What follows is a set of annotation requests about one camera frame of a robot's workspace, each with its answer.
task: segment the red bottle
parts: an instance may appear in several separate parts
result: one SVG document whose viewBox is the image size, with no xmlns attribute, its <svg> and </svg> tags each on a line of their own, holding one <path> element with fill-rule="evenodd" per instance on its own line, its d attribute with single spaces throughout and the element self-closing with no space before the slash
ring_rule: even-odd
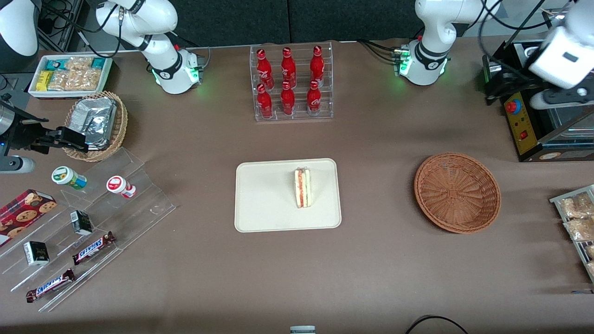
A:
<svg viewBox="0 0 594 334">
<path fill-rule="evenodd" d="M 288 81 L 291 88 L 295 88 L 297 86 L 297 66 L 291 57 L 291 49 L 283 48 L 283 62 L 280 63 L 280 67 L 283 69 L 283 80 Z"/>
<path fill-rule="evenodd" d="M 280 100 L 283 103 L 283 112 L 287 116 L 293 115 L 293 107 L 295 107 L 295 93 L 291 89 L 291 83 L 283 81 L 283 91 L 280 94 Z"/>
<path fill-rule="evenodd" d="M 309 70 L 311 71 L 311 80 L 318 82 L 318 87 L 324 85 L 324 58 L 322 58 L 322 47 L 314 46 L 314 57 L 309 63 Z"/>
<path fill-rule="evenodd" d="M 270 98 L 270 94 L 266 92 L 266 87 L 264 84 L 258 84 L 258 108 L 260 109 L 260 113 L 264 118 L 271 118 L 272 117 L 272 99 Z"/>
<path fill-rule="evenodd" d="M 309 84 L 309 91 L 307 92 L 307 113 L 310 116 L 317 116 L 320 113 L 320 101 L 322 94 L 318 89 L 318 82 L 312 80 Z"/>
<path fill-rule="evenodd" d="M 272 78 L 272 66 L 266 59 L 266 52 L 263 49 L 259 49 L 256 51 L 256 56 L 258 57 L 258 75 L 260 76 L 260 81 L 266 87 L 266 90 L 271 90 L 274 88 L 274 79 Z"/>
</svg>

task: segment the wicker basket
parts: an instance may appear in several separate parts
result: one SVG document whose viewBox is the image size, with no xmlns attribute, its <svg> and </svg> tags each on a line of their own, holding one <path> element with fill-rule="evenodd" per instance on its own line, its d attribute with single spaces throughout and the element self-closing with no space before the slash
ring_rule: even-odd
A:
<svg viewBox="0 0 594 334">
<path fill-rule="evenodd" d="M 122 146 L 122 142 L 124 141 L 124 137 L 126 136 L 126 126 L 128 125 L 128 112 L 126 111 L 126 106 L 122 103 L 122 100 L 116 94 L 110 92 L 101 92 L 89 95 L 87 97 L 84 97 L 83 100 L 98 99 L 100 97 L 111 97 L 118 104 L 118 108 L 115 114 L 115 120 L 113 121 L 112 135 L 109 139 L 109 147 L 103 151 L 88 151 L 87 153 L 64 148 L 66 154 L 69 157 L 88 162 L 97 162 L 111 156 Z M 76 104 L 72 106 L 70 112 L 68 113 L 68 116 L 66 116 L 66 121 L 64 122 L 65 126 L 68 126 L 68 124 L 70 124 L 70 118 L 72 117 L 72 112 L 74 111 L 75 106 Z"/>
<path fill-rule="evenodd" d="M 487 228 L 501 208 L 501 193 L 491 172 L 461 153 L 425 160 L 416 172 L 415 196 L 431 221 L 455 233 Z"/>
</svg>

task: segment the red emergency stop button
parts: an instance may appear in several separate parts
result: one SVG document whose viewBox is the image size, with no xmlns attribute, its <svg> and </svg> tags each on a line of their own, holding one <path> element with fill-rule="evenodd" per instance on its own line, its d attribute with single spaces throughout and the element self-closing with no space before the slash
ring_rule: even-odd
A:
<svg viewBox="0 0 594 334">
<path fill-rule="evenodd" d="M 522 103 L 518 99 L 513 99 L 505 104 L 505 111 L 512 115 L 517 115 L 522 110 Z"/>
</svg>

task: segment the machine control panel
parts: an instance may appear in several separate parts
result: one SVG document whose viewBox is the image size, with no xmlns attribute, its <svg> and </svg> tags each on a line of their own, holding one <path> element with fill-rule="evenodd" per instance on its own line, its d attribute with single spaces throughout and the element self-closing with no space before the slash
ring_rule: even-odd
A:
<svg viewBox="0 0 594 334">
<path fill-rule="evenodd" d="M 530 118 L 520 93 L 512 95 L 504 104 L 518 152 L 522 155 L 538 144 Z"/>
</svg>

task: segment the dark wall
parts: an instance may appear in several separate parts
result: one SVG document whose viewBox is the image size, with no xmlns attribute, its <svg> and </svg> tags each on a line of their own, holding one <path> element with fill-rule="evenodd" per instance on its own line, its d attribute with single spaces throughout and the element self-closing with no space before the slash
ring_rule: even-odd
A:
<svg viewBox="0 0 594 334">
<path fill-rule="evenodd" d="M 291 42 L 413 37 L 414 0 L 288 0 Z"/>
<path fill-rule="evenodd" d="M 200 46 L 290 41 L 286 0 L 170 1 L 179 18 L 175 32 Z"/>
</svg>

